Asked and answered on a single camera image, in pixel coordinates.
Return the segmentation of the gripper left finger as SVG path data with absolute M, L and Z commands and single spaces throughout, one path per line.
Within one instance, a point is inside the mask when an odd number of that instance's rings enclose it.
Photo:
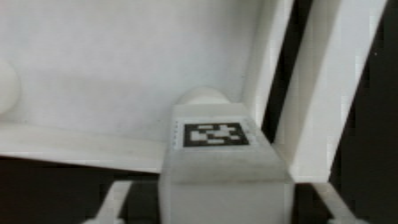
M 111 183 L 95 216 L 86 219 L 81 224 L 124 224 L 118 214 L 131 185 L 131 181 L 115 181 Z

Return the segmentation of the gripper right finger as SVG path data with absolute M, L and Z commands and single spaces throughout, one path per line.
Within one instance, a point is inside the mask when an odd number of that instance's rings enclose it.
M 332 215 L 326 224 L 369 224 L 365 220 L 355 217 L 332 184 L 314 183 L 312 187 Z

